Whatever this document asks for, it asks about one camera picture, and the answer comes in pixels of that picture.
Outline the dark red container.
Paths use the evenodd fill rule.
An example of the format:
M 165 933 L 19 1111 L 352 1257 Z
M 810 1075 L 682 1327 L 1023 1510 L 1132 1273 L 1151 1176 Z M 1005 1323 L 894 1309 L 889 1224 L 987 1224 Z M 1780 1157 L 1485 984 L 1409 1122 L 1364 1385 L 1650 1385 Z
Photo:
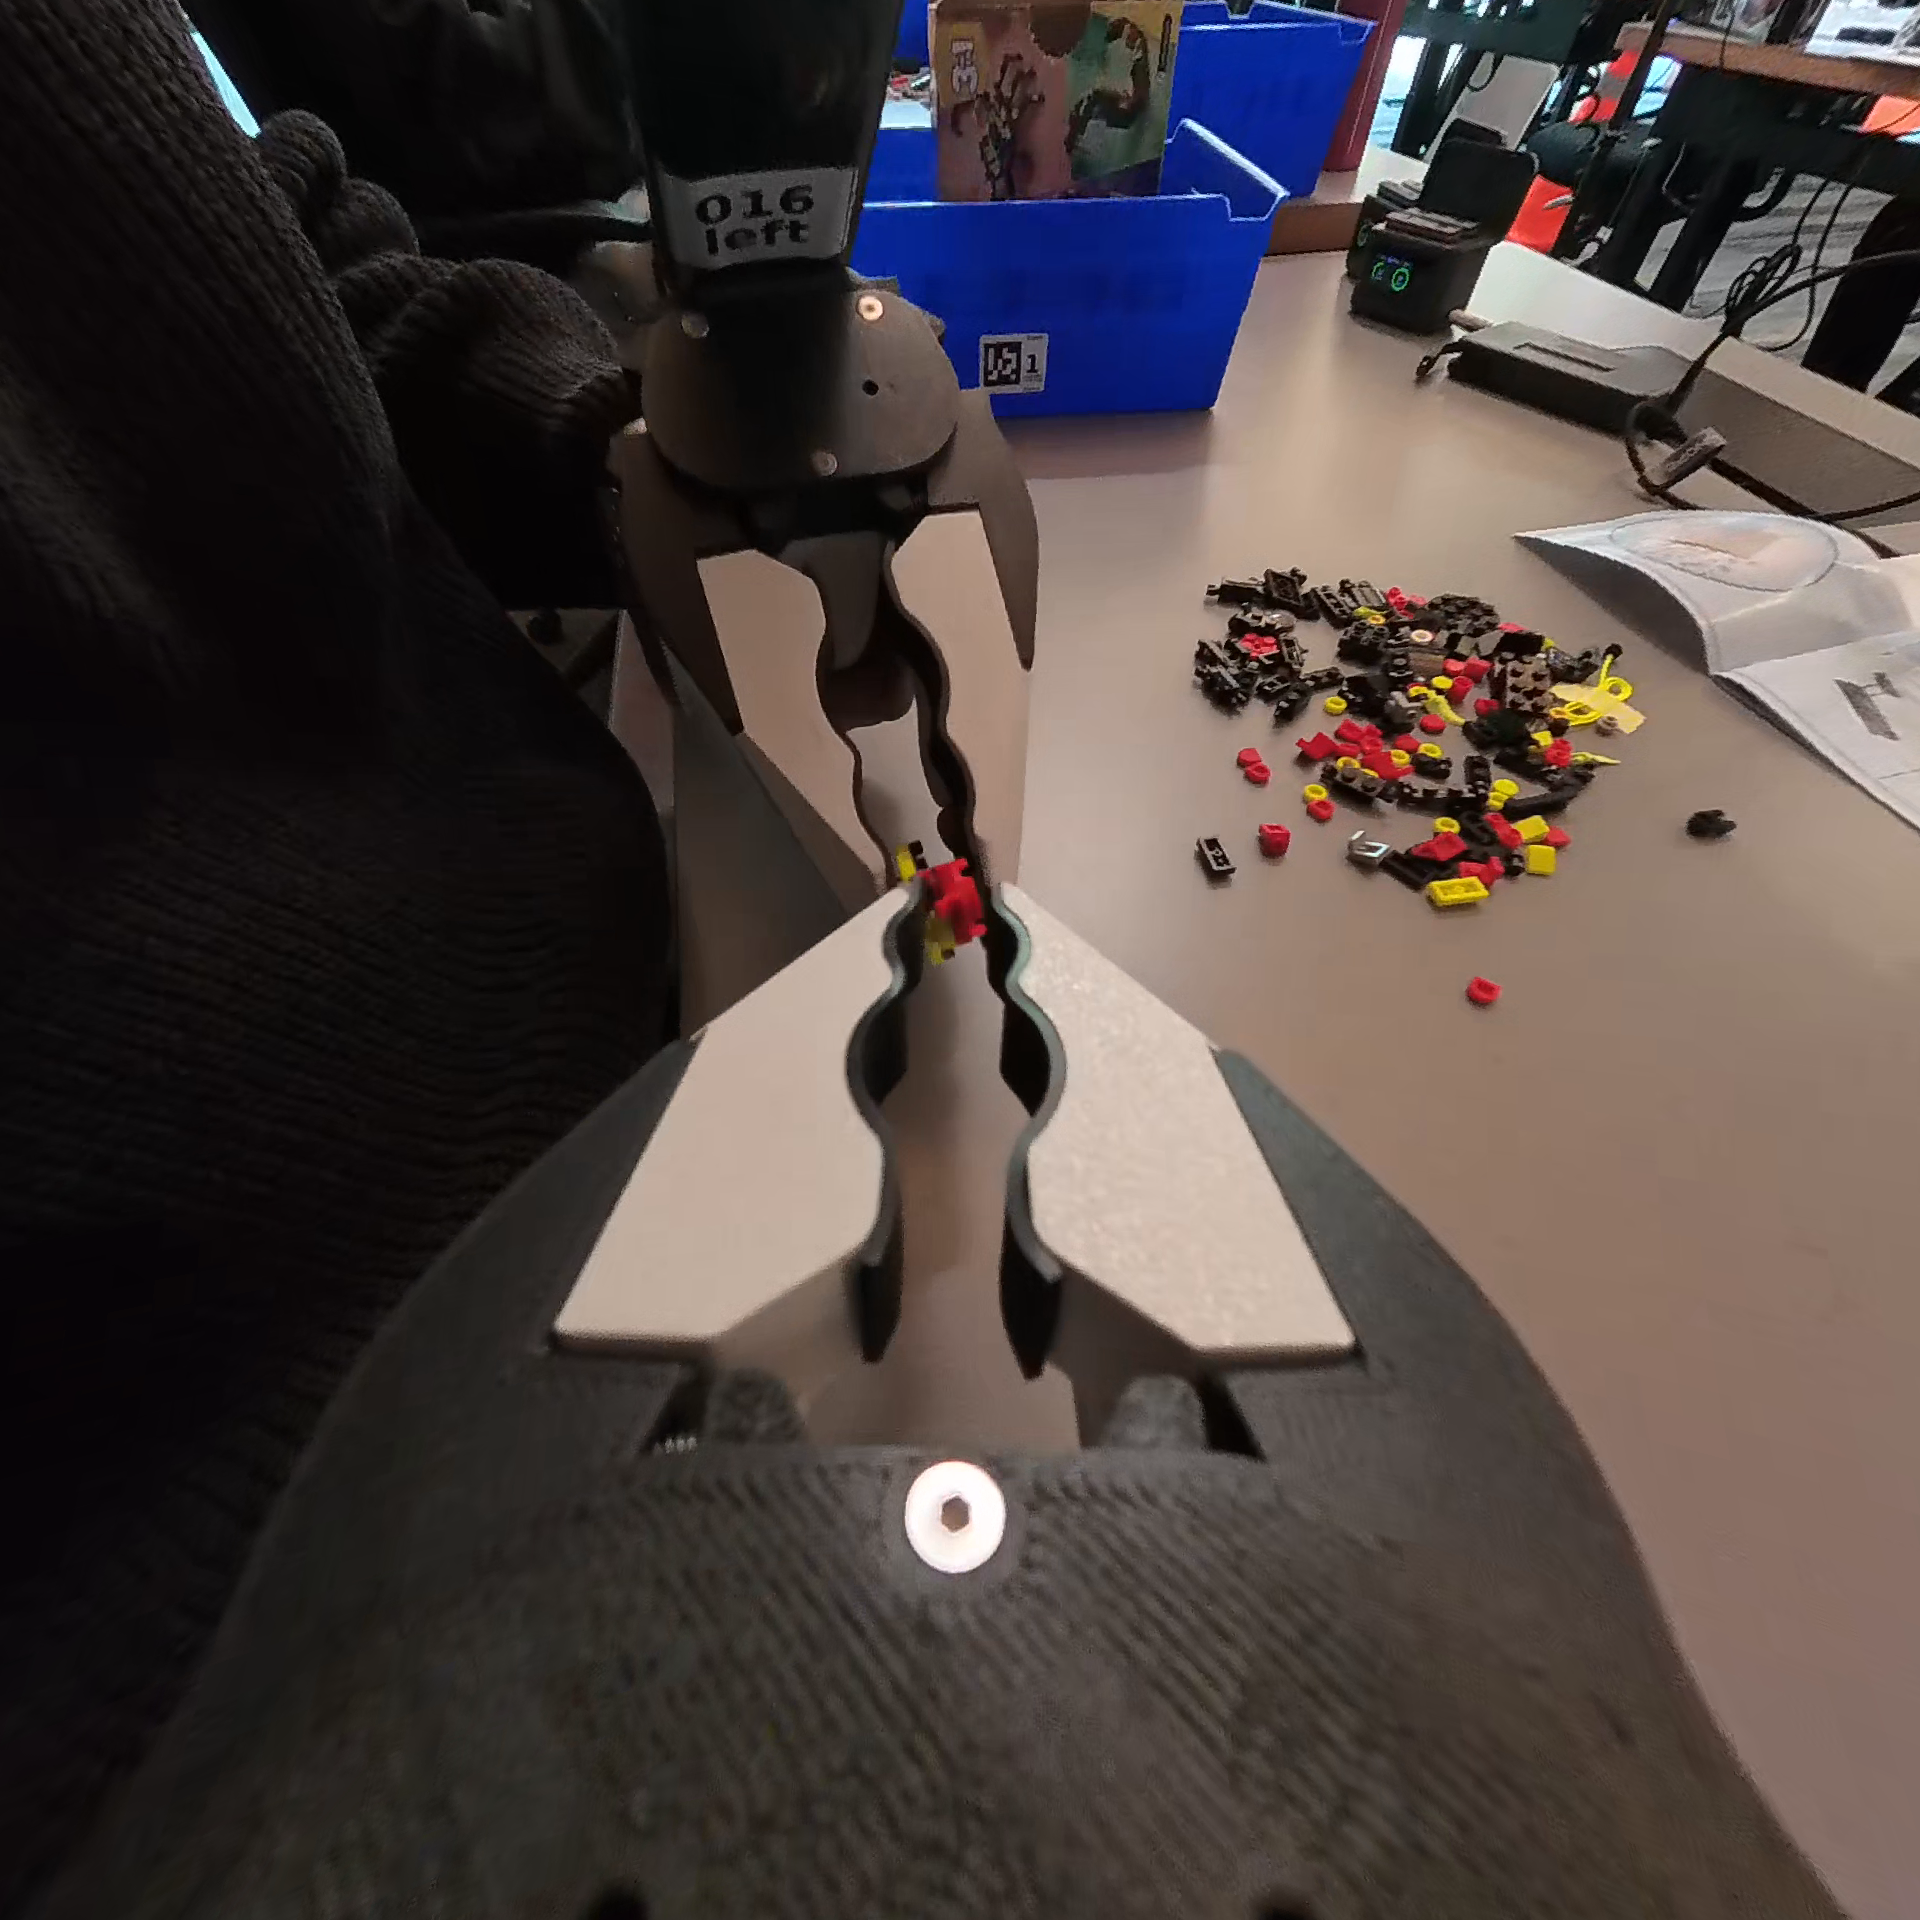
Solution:
M 1323 175 L 1353 175 L 1372 143 L 1378 94 L 1403 32 L 1409 0 L 1333 0 L 1330 14 L 1366 24 L 1353 81 L 1344 91 L 1341 116 L 1330 138 L 1330 153 L 1323 160 Z

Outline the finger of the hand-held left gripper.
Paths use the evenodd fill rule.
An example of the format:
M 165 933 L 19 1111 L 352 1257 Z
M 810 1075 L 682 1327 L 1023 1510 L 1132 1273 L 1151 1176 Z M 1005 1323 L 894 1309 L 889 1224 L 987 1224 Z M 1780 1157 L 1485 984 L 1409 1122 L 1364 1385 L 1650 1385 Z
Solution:
M 1033 675 L 983 518 L 924 518 L 892 550 L 882 592 L 939 830 L 994 897 L 1019 875 Z
M 821 582 L 758 550 L 696 561 L 719 639 L 722 735 L 836 909 L 894 888 L 862 809 L 855 735 L 908 715 L 908 677 L 868 639 L 844 659 Z

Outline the blue plastic bin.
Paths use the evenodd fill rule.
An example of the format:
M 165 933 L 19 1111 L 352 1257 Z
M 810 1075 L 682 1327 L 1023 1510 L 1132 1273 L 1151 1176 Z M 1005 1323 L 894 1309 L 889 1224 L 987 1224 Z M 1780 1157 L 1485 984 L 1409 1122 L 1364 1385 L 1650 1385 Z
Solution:
M 1162 194 L 1048 202 L 943 202 L 931 133 L 882 130 L 852 265 L 943 324 L 997 416 L 1208 415 L 1280 206 L 1196 118 Z
M 1174 125 L 1203 125 L 1289 199 L 1323 180 L 1376 24 L 1366 16 L 1187 0 L 1174 57 Z

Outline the black yellow red lego model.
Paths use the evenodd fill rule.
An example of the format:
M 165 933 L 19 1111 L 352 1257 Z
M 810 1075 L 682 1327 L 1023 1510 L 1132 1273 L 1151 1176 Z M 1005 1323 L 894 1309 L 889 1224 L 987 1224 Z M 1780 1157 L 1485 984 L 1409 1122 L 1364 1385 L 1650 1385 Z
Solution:
M 924 968 L 944 968 L 957 948 L 987 939 L 983 891 L 964 858 L 929 863 L 920 842 L 892 850 L 894 875 L 920 897 Z

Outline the wooden desk black legs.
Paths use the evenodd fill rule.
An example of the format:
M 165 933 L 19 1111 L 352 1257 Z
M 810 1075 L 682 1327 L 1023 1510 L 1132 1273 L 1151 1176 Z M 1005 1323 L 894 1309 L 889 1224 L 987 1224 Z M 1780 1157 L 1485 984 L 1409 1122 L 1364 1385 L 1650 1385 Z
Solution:
M 1650 116 L 1650 148 L 1585 259 L 1606 286 L 1681 308 L 1720 239 L 1794 180 L 1832 180 L 1849 202 L 1915 199 L 1915 63 L 1690 31 L 1672 21 L 1672 6 L 1622 24 L 1616 50 L 1641 68 L 1668 57 L 1678 78 Z

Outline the person's black sweater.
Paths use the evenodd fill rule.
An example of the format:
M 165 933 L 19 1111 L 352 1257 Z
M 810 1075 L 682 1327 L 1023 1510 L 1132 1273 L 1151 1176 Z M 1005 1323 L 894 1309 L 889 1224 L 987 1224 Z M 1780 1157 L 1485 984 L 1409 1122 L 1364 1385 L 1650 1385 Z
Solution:
M 337 1385 L 666 1030 L 658 804 L 408 491 L 178 6 L 4 6 L 4 1918 Z

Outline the black charger green display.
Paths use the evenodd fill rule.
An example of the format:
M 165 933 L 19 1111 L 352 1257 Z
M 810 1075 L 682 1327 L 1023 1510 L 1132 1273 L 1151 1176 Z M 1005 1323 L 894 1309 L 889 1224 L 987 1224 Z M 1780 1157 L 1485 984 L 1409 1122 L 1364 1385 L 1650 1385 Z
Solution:
M 1350 319 L 1418 340 L 1446 336 L 1500 237 L 1424 206 L 1364 215 L 1344 257 Z

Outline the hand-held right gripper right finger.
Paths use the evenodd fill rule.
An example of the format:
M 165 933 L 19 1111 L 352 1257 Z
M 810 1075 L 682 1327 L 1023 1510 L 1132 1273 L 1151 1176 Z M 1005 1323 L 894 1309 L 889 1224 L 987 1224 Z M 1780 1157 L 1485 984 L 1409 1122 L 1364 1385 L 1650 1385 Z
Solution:
M 1102 1427 L 1134 1381 L 1353 1358 L 1215 1040 L 1014 882 L 990 891 L 990 987 L 1023 1111 L 997 1257 L 1019 1371 Z

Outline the printed cardboard lego box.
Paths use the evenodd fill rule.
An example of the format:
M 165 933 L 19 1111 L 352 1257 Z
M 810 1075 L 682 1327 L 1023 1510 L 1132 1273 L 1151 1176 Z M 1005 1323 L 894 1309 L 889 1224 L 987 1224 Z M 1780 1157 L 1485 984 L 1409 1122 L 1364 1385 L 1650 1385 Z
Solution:
M 1182 31 L 1175 0 L 931 0 L 931 194 L 1151 199 Z

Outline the person's left forearm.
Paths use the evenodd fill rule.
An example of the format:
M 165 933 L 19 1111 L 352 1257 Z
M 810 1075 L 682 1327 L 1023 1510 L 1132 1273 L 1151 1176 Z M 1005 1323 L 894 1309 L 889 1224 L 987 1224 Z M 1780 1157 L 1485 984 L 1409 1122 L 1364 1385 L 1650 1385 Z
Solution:
M 634 374 L 563 277 L 446 259 L 400 202 L 352 175 L 315 113 L 282 113 L 254 155 L 287 199 L 388 416 L 400 473 L 508 612 L 613 609 L 605 456 Z

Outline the black box device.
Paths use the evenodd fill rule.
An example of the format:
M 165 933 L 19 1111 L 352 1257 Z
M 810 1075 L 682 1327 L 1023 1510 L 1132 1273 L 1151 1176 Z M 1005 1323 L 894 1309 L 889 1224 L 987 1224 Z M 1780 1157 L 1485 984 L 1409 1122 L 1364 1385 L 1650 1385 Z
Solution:
M 1477 125 L 1454 125 L 1427 153 L 1418 212 L 1471 223 L 1492 239 L 1501 239 L 1535 177 L 1540 160 L 1526 148 L 1513 148 L 1500 133 Z

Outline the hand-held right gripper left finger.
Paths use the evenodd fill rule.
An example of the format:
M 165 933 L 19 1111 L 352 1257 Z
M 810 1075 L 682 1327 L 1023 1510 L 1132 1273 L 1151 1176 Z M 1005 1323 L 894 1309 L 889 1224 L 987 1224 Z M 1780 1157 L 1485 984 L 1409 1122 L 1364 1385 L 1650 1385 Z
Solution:
M 898 1173 L 882 1097 L 902 1071 L 892 888 L 689 1043 L 552 1342 L 705 1371 L 844 1374 L 898 1328 Z

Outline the pile of loose lego pieces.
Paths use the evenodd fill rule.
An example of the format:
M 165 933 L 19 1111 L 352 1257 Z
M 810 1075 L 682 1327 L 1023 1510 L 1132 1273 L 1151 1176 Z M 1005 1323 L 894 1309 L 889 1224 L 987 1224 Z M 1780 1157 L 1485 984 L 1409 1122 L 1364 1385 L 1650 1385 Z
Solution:
M 1618 648 L 1564 648 L 1477 596 L 1261 570 L 1208 582 L 1204 609 L 1187 685 L 1243 725 L 1235 775 L 1294 842 L 1392 842 L 1372 875 L 1431 918 L 1557 875 L 1570 809 L 1643 725 Z

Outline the clear plastic bag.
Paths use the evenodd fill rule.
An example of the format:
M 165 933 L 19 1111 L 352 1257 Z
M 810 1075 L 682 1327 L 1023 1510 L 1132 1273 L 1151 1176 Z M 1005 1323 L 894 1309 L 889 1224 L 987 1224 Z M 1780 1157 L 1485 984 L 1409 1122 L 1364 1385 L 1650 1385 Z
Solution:
M 1807 518 L 1656 507 L 1515 542 L 1618 612 L 1681 620 L 1712 677 L 1849 644 L 1915 644 L 1911 567 Z

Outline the flat black power adapter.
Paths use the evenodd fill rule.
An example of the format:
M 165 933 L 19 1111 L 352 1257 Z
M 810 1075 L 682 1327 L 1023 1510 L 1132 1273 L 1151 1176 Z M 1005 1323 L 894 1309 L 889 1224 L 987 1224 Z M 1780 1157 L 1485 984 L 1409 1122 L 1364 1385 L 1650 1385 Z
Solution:
M 1690 370 L 1672 345 L 1597 345 L 1532 324 L 1485 324 L 1449 345 L 1454 383 L 1610 438 L 1625 435 L 1635 410 L 1668 410 Z

